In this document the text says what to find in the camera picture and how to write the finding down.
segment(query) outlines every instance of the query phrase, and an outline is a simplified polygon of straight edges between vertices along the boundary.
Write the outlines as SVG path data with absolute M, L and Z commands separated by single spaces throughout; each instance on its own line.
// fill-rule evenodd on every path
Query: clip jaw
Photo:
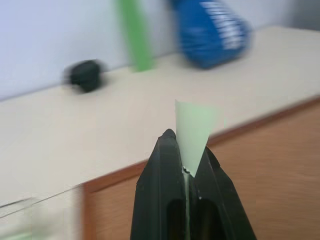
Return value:
M 176 135 L 168 129 L 136 184 L 131 240 L 256 240 L 232 181 L 207 147 L 188 179 L 186 190 Z

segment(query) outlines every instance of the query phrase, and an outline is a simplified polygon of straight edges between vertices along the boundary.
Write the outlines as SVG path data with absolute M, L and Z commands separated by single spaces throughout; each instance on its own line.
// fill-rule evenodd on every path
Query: blue bag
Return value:
M 185 56 L 210 68 L 239 56 L 250 43 L 250 28 L 218 0 L 171 0 Z

